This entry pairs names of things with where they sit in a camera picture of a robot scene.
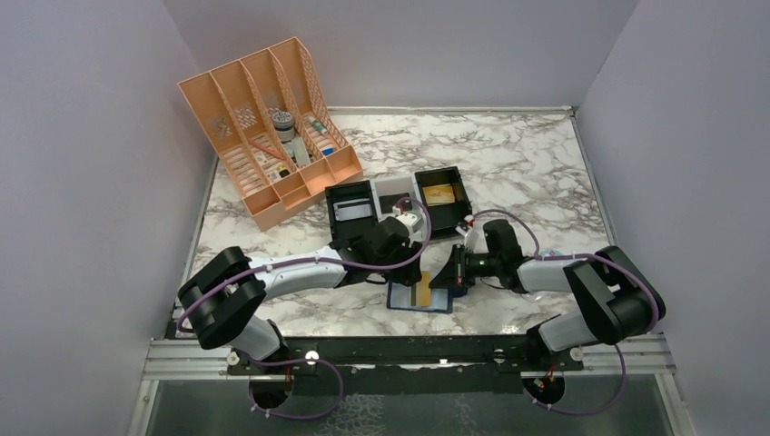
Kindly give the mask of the blue leather card holder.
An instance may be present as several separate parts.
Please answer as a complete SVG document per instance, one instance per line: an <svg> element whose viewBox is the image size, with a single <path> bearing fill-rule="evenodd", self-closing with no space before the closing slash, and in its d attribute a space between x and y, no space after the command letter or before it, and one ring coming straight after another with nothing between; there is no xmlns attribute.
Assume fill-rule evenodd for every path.
<svg viewBox="0 0 770 436"><path fill-rule="evenodd" d="M390 282L386 307L397 311L452 313L454 299L467 293L467 290L430 289L422 284L408 287Z"/></svg>

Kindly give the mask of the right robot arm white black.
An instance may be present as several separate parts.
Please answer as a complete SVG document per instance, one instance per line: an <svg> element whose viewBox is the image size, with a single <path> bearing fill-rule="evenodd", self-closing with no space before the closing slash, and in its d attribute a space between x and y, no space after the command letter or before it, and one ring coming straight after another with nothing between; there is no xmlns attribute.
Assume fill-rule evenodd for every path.
<svg viewBox="0 0 770 436"><path fill-rule="evenodd" d="M665 317L666 306L622 249L610 245L596 253L526 256L505 220L484 223L487 245L475 253L464 244L431 279L432 289L464 293L476 281L495 277L519 294L564 292L577 309L538 324L527 332L541 352L562 352L585 344L614 345L652 330Z"/></svg>

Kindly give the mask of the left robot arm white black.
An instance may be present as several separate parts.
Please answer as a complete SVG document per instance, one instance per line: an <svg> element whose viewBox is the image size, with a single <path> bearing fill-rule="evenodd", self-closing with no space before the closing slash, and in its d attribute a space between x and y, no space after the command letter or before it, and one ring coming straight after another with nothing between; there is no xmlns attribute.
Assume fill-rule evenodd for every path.
<svg viewBox="0 0 770 436"><path fill-rule="evenodd" d="M272 321L256 316L262 303L359 284L374 273L412 285L420 279L425 245L411 238L422 223L415 213L389 216L360 236L277 258L251 258L239 246L226 248L180 288L183 314L177 329L193 334L204 350L230 345L258 361L270 360L286 345Z"/></svg>

